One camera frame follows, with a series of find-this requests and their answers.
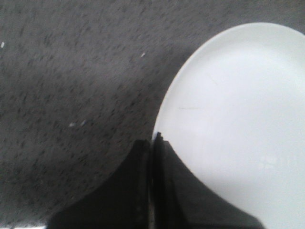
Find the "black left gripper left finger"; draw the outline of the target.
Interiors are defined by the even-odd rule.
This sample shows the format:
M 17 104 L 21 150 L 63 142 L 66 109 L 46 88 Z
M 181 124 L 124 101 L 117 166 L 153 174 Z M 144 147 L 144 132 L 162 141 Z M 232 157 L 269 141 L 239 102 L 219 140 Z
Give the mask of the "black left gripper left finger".
M 148 228 L 149 154 L 149 142 L 136 140 L 124 161 L 100 187 L 56 213 L 47 228 Z

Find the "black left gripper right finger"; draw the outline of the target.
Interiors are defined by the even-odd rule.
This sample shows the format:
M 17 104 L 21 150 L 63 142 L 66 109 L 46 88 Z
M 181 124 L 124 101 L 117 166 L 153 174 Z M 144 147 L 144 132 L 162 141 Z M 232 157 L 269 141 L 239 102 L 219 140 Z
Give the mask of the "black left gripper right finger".
M 152 194 L 158 229 L 262 229 L 254 216 L 202 183 L 157 133 L 152 146 Z

